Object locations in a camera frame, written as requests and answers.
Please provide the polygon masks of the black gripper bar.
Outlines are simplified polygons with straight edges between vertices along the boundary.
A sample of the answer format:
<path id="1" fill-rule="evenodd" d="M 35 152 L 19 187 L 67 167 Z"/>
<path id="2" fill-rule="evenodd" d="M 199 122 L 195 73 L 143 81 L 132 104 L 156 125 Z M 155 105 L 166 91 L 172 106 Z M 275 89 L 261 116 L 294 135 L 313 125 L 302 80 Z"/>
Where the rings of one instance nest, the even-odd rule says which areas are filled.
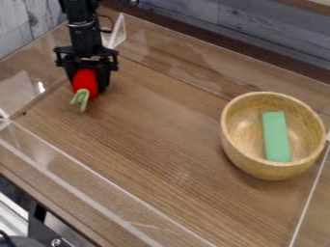
<path id="1" fill-rule="evenodd" d="M 96 69 L 98 89 L 103 93 L 110 86 L 111 70 L 119 69 L 119 52 L 100 46 L 92 51 L 92 55 L 84 55 L 74 51 L 72 46 L 56 46 L 54 48 L 55 64 L 63 67 L 70 82 L 74 82 L 79 68 Z"/>

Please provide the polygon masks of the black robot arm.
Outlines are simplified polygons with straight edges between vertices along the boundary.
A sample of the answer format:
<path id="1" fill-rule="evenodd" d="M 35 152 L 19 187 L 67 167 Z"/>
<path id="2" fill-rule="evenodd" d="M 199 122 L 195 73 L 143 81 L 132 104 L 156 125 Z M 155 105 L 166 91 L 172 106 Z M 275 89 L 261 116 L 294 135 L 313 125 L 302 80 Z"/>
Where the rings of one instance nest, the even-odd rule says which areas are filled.
<path id="1" fill-rule="evenodd" d="M 119 70 L 119 52 L 102 44 L 96 11 L 100 0 L 58 0 L 67 16 L 71 44 L 54 48 L 55 64 L 66 70 L 70 82 L 79 78 L 87 69 L 95 78 L 95 89 L 103 93 L 110 86 L 111 72 Z"/>

